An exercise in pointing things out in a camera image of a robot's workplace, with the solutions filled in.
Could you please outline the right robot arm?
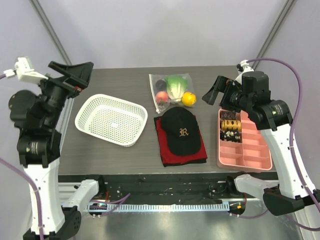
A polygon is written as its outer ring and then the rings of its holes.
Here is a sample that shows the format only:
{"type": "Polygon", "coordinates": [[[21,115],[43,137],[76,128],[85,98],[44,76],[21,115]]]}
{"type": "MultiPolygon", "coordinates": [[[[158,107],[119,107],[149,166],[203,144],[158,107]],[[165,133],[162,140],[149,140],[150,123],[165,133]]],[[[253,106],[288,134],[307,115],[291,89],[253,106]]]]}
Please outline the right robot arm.
{"type": "Polygon", "coordinates": [[[242,174],[226,184],[226,193],[233,198],[242,193],[258,198],[274,216],[291,214],[310,205],[318,207],[320,191],[304,167],[288,105],[271,99],[269,77],[264,72],[243,72],[238,78],[241,81],[219,75],[202,100],[213,105],[218,93],[222,93],[219,106],[223,110],[247,113],[267,143],[279,183],[273,185],[242,174]]]}

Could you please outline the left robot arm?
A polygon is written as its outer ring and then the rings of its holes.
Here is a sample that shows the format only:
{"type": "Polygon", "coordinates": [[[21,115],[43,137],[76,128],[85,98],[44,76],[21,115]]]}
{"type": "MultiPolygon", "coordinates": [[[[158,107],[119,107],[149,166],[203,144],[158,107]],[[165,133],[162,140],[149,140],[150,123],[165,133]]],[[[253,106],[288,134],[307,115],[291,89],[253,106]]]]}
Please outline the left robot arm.
{"type": "Polygon", "coordinates": [[[107,192],[100,175],[87,176],[66,203],[59,198],[58,171],[62,135],[56,126],[68,99],[77,97],[89,85],[92,62],[48,65],[60,73],[50,77],[36,72],[27,57],[19,57],[7,77],[17,76],[37,85],[41,92],[20,90],[8,102],[10,119],[19,129],[17,152],[23,169],[19,174],[30,187],[32,224],[25,240],[68,240],[81,226],[82,215],[92,198],[102,199],[107,192]]]}

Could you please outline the clear zip top bag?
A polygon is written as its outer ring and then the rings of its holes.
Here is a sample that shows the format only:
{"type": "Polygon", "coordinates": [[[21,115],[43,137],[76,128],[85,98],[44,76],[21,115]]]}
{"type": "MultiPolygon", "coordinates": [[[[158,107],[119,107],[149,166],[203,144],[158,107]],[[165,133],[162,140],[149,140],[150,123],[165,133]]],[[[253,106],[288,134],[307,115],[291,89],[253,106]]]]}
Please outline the clear zip top bag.
{"type": "Polygon", "coordinates": [[[169,105],[193,107],[197,101],[193,81],[188,73],[149,74],[150,90],[155,111],[160,114],[169,105]]]}

